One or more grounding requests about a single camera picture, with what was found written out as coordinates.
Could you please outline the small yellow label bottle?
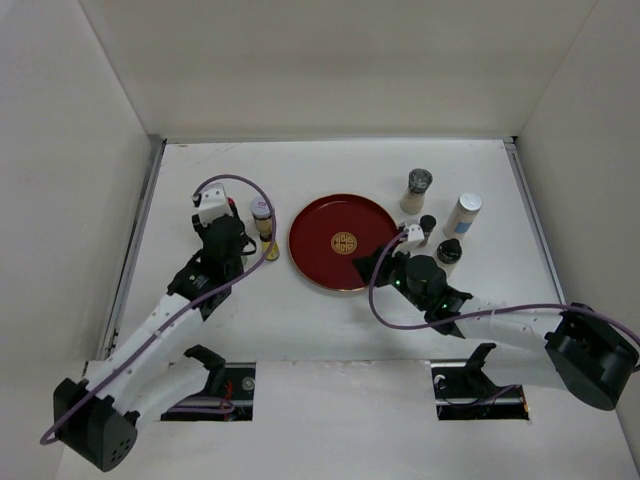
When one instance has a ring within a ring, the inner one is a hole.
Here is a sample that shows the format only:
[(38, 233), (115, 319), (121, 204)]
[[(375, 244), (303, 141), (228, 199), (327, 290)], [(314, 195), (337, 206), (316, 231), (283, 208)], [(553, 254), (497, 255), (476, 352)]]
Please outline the small yellow label bottle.
[(276, 261), (279, 259), (280, 250), (275, 237), (272, 234), (262, 236), (261, 244), (267, 261)]

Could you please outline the silver lid spice jar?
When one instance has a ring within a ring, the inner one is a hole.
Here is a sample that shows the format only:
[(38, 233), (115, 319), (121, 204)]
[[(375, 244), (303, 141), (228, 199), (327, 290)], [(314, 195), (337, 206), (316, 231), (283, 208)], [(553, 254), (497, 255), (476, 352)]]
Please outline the silver lid spice jar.
[(271, 236), (273, 233), (272, 211), (267, 202), (260, 196), (255, 197), (250, 203), (250, 211), (259, 235)]

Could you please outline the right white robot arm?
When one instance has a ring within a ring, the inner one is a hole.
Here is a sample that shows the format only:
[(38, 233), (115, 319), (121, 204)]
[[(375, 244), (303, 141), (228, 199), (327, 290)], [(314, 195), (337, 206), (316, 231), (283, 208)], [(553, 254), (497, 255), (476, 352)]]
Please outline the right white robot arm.
[(370, 289), (390, 286), (423, 315), (418, 329), (485, 340), (542, 353), (554, 369), (552, 383), (596, 409), (613, 410), (639, 369), (639, 336), (620, 322), (579, 303), (498, 307), (451, 287), (426, 255), (386, 253), (352, 262)]

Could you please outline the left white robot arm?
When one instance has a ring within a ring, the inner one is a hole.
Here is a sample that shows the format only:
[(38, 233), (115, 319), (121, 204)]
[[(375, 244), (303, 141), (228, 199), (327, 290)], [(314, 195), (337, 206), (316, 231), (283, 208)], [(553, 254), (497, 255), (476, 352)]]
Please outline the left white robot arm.
[(101, 472), (115, 469), (140, 431), (190, 395), (214, 398), (224, 359), (196, 334), (244, 278), (256, 250), (244, 223), (224, 214), (194, 228), (202, 247), (178, 271), (140, 327), (96, 370), (53, 392), (54, 424), (42, 443), (60, 441)]

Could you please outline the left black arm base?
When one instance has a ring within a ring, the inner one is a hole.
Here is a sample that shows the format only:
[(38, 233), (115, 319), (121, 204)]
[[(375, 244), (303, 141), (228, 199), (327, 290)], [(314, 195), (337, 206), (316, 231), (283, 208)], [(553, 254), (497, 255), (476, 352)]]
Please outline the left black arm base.
[(196, 345), (185, 351), (207, 371), (204, 387), (162, 414), (164, 422), (247, 422), (253, 420), (257, 365), (227, 363), (219, 354)]

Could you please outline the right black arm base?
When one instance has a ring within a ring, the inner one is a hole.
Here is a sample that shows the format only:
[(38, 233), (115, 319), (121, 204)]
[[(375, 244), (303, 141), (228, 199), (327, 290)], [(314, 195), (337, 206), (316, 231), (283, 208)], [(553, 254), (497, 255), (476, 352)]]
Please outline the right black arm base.
[(431, 364), (440, 421), (529, 420), (521, 385), (496, 385), (484, 372), (495, 343), (480, 344), (466, 360)]

